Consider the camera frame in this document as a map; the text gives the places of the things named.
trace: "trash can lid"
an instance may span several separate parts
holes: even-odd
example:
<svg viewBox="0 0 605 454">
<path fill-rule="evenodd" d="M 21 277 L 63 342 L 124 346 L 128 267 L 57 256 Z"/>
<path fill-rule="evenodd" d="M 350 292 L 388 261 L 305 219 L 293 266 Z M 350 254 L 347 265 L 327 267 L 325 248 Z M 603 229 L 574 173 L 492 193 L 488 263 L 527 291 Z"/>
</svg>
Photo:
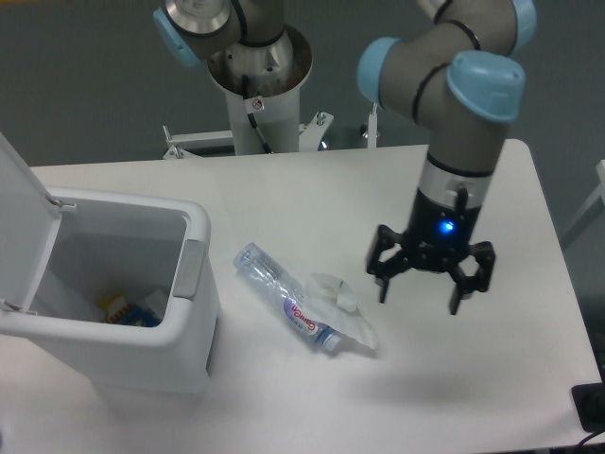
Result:
<svg viewBox="0 0 605 454">
<path fill-rule="evenodd" d="M 0 133 L 0 308 L 29 309 L 59 231 L 60 209 Z"/>
</svg>

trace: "white table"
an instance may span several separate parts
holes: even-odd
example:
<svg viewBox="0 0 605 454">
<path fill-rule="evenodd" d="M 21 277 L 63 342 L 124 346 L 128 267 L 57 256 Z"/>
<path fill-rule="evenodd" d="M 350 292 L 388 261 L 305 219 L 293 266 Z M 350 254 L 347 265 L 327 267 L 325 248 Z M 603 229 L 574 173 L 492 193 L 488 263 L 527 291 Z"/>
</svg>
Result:
<svg viewBox="0 0 605 454">
<path fill-rule="evenodd" d="M 605 161 L 596 165 L 596 174 L 600 179 L 600 184 L 579 206 L 578 211 L 569 219 L 563 229 L 561 244 L 564 249 L 568 248 L 603 211 L 603 205 L 605 205 Z"/>
<path fill-rule="evenodd" d="M 447 275 L 364 272 L 375 227 L 405 229 L 425 146 L 58 166 L 46 184 L 197 201 L 224 310 L 203 398 L 95 387 L 27 340 L 0 337 L 0 428 L 12 453 L 471 453 L 585 436 L 570 389 L 599 381 L 527 147 L 506 144 L 474 240 L 491 290 L 449 315 Z M 257 242 L 304 282 L 344 278 L 380 345 L 311 353 L 237 276 Z"/>
</svg>

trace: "trash bin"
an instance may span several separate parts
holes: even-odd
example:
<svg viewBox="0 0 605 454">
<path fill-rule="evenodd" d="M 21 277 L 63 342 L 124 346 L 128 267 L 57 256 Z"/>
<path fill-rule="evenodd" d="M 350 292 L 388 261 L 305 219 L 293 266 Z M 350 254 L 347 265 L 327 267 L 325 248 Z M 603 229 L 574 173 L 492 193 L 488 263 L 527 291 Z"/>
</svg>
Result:
<svg viewBox="0 0 605 454">
<path fill-rule="evenodd" d="M 203 393 L 220 303 L 210 220 L 187 201 L 48 190 L 0 134 L 0 334 L 27 338 L 93 382 Z M 155 327 L 97 305 L 161 289 Z"/>
</svg>

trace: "plastic water bottle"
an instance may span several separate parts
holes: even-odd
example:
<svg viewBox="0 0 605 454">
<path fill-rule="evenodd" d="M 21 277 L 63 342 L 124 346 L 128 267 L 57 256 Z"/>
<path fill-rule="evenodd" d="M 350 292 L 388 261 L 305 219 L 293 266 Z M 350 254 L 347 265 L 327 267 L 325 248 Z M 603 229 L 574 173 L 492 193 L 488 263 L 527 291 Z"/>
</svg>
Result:
<svg viewBox="0 0 605 454">
<path fill-rule="evenodd" d="M 311 344 L 334 350 L 340 333 L 325 323 L 305 317 L 303 286 L 254 243 L 247 245 L 234 259 L 235 267 L 246 276 L 273 307 L 285 315 L 302 338 Z"/>
</svg>

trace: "gray floor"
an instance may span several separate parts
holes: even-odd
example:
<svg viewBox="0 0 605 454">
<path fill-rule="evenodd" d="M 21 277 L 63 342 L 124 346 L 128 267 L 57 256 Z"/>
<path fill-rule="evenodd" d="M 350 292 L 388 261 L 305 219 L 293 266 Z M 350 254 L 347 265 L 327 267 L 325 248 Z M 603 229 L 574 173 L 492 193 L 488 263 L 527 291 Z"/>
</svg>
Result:
<svg viewBox="0 0 605 454">
<path fill-rule="evenodd" d="M 0 6 L 0 131 L 31 166 L 159 159 L 161 126 L 173 133 L 229 128 L 206 70 L 181 68 L 151 22 L 159 0 L 51 1 Z M 564 223 L 597 185 L 605 159 L 605 2 L 540 1 L 539 29 L 514 58 L 527 72 L 511 136 L 527 142 L 553 221 Z M 289 0 L 286 15 L 314 50 L 302 88 L 302 120 L 336 116 L 333 148 L 362 145 L 371 107 L 355 86 L 367 44 L 411 40 L 430 21 L 411 0 Z M 426 143 L 428 135 L 380 113 L 381 146 Z M 566 252 L 591 330 L 605 331 L 605 215 Z"/>
</svg>

